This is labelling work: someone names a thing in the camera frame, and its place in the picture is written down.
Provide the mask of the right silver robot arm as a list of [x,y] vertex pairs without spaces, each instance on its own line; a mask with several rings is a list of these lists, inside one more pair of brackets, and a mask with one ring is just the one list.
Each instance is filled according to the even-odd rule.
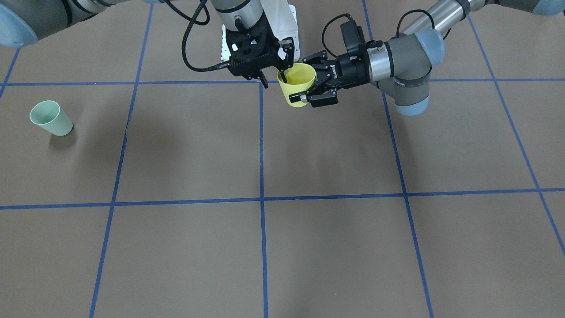
[[[274,67],[282,81],[297,62],[297,23],[286,0],[200,0],[191,14],[173,0],[163,0],[187,25],[181,56],[187,68],[207,73],[228,70],[233,76],[258,80],[268,87],[264,70]],[[121,0],[3,0],[1,45],[24,48],[121,6]],[[219,63],[196,67],[189,62],[188,41],[195,26],[206,26],[214,11],[223,25],[228,56]]]

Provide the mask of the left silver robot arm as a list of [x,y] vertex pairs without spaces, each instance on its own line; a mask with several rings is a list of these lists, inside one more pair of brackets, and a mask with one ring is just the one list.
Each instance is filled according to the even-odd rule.
[[342,14],[347,19],[340,26],[347,52],[336,56],[324,49],[305,57],[293,67],[305,79],[284,92],[285,98],[294,107],[322,107],[337,104],[340,89],[372,84],[394,99],[398,113],[419,115],[429,105],[431,71],[445,57],[444,38],[454,25],[489,4],[541,16],[563,13],[565,6],[562,0],[439,0],[428,10],[418,9],[420,16],[403,30],[398,22],[386,42],[367,42],[351,15]]

